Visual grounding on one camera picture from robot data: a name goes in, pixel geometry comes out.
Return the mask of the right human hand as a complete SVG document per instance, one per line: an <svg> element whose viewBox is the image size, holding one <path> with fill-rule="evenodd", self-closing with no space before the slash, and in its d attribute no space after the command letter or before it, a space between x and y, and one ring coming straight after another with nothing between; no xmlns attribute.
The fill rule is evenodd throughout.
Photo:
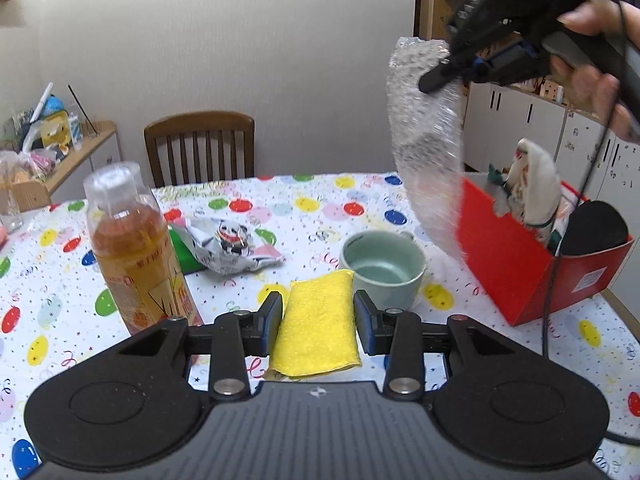
<svg viewBox="0 0 640 480"><path fill-rule="evenodd" d="M626 34L639 47L639 9L629 3L614 3L612 0L587 0L572 12L559 17L567 29L586 36L617 34L622 30L623 13ZM599 72L589 65L570 67L560 58L550 58L552 79L562 84L570 102L587 112L596 114L606 122L614 106L610 129L625 142L638 143L631 136L631 114L622 104L615 104L618 80L610 74Z"/></svg>

